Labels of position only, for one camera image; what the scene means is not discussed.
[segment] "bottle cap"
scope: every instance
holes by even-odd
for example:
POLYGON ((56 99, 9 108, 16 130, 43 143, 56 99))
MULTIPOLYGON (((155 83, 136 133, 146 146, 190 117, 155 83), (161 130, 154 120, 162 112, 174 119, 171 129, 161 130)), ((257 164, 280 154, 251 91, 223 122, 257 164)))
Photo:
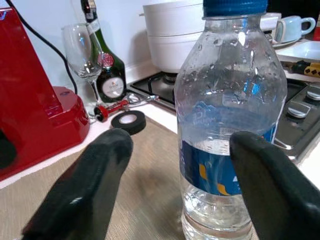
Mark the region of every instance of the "bottle cap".
POLYGON ((265 13, 268 0, 203 0, 204 17, 265 13))

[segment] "woven mat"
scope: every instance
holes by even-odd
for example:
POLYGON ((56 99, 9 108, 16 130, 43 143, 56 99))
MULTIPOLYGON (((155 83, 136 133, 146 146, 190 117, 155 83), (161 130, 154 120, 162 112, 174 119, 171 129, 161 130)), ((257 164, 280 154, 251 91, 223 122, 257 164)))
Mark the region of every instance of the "woven mat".
MULTIPOLYGON (((106 239, 184 240, 177 135, 147 119, 145 130, 132 139, 132 158, 121 179, 106 239)), ((0 240, 20 236, 50 187, 80 154, 0 190, 0 240)))

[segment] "green glass bottle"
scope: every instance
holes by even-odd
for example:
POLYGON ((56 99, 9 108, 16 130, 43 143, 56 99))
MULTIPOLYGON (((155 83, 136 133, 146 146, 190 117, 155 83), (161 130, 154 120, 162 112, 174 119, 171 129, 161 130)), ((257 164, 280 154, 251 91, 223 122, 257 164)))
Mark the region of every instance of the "green glass bottle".
POLYGON ((94 0, 81 0, 82 10, 86 21, 91 25, 101 48, 102 72, 96 80, 96 87, 104 103, 113 103, 123 99, 126 95, 126 72, 124 62, 107 46, 100 28, 97 7, 94 0))

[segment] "white countertop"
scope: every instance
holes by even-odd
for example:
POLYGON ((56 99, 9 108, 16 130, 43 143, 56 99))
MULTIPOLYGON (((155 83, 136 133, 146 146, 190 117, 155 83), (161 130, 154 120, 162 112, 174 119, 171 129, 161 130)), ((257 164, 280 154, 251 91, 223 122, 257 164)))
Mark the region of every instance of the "white countertop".
MULTIPOLYGON (((294 78, 299 80, 305 80, 305 81, 315 81, 317 80, 315 77, 309 77, 299 74, 289 74, 286 72, 287 78, 294 78)), ((177 133, 177 119, 176 119, 176 113, 169 110, 168 108, 162 108, 156 103, 149 103, 142 106, 137 106, 134 108, 134 110, 139 110, 143 112, 147 117, 150 119, 158 122, 159 124, 165 126, 169 130, 171 130, 174 133, 177 133)), ((115 115, 111 116, 108 121, 101 123, 101 122, 95 122, 90 126, 89 133, 83 143, 74 146, 68 150, 65 150, 35 166, 32 166, 14 176, 11 176, 3 181, 0 181, 0 189, 14 183, 15 181, 19 180, 21 177, 29 175, 31 173, 34 173, 42 168, 45 168, 61 158, 67 157, 73 153, 76 153, 83 148, 85 148, 89 143, 91 143, 98 135, 100 135, 102 132, 110 129, 111 127, 111 120, 115 115)), ((320 189, 320 144, 315 143, 314 149, 310 151, 308 155, 305 156, 304 160, 299 166, 299 169, 309 178, 314 185, 316 185, 320 189)))

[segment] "gas stove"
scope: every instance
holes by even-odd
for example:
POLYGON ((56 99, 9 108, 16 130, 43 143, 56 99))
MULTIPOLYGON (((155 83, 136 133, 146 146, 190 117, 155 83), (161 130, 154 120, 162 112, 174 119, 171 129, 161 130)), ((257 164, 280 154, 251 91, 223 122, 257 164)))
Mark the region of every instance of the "gas stove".
MULTIPOLYGON (((158 104, 175 111, 176 74, 160 72, 128 84, 136 94, 158 95, 158 104)), ((274 144, 299 163, 320 136, 320 84, 287 79, 288 94, 274 144)))

